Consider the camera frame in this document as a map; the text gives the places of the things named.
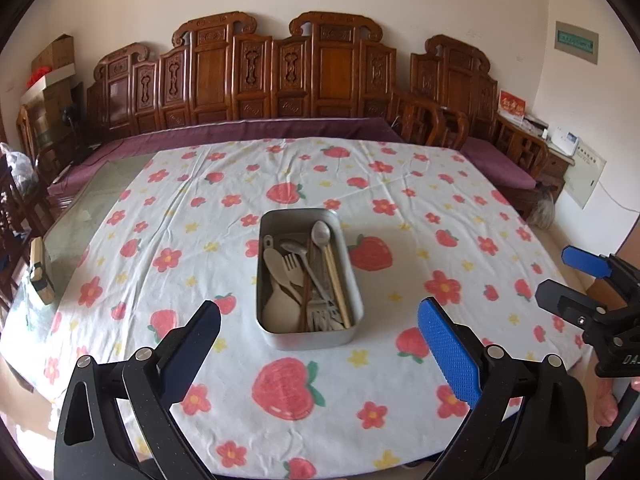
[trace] table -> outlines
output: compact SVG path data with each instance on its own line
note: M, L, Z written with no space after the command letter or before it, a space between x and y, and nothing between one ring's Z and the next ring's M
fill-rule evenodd
M366 313L339 348L280 352L255 324L260 216L299 206L335 210L353 245ZM380 259L380 242L391 258ZM532 293L546 278L561 279L542 245L451 150L311 138L160 152L83 253L36 388L61 406L78 356L129 358L216 300L220 336L172 407L213 473L330 478L388 468L443 450L468 409L416 329L418 302L434 295L455 322L516 358L554 352L570 367L586 349L578 329L537 307Z

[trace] white device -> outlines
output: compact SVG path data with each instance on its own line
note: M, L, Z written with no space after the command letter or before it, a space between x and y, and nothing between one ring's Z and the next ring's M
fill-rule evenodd
M578 147L578 142L580 141L580 137L576 137L571 132L563 130L562 128L553 130L549 135L549 139L556 148L568 156L574 156L575 149Z

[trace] cardboard box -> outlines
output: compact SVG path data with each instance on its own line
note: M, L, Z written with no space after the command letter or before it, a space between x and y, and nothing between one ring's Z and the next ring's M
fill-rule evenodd
M74 37L62 34L31 61L31 73L43 66L56 70L74 61Z

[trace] purple cushion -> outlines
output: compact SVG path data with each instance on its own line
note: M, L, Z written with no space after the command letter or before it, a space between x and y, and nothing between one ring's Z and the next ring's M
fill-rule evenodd
M536 181L504 153L486 140L469 137L460 152L494 186L534 189Z

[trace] plastic bag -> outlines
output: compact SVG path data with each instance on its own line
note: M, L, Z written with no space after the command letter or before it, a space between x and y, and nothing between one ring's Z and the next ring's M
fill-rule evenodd
M27 196L38 185L38 176L33 171L29 157L21 152L14 152L11 146L0 142L0 152L6 155L6 163L11 168L11 175L22 197Z

